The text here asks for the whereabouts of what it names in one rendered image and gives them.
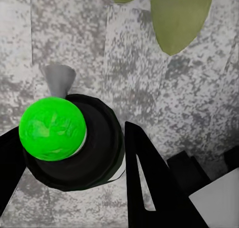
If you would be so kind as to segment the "insectifuge atomizer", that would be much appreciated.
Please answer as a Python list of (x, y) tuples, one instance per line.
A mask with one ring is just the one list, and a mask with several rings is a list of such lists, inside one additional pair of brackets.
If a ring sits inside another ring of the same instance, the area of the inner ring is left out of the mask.
[(63, 192), (113, 182), (125, 172), (125, 138), (114, 111), (99, 98), (68, 94), (77, 73), (44, 66), (51, 97), (24, 112), (19, 123), (26, 166), (36, 180)]

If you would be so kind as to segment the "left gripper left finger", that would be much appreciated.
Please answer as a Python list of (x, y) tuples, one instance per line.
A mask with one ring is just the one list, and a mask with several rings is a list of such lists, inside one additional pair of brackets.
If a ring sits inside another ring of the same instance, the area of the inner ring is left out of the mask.
[(0, 217), (26, 167), (18, 129), (0, 136)]

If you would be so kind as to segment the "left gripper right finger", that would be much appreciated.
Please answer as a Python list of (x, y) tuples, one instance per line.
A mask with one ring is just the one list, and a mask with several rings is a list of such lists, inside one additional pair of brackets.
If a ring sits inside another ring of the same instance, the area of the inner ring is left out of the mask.
[[(128, 228), (209, 228), (144, 130), (125, 122)], [(144, 208), (136, 155), (155, 211)]]

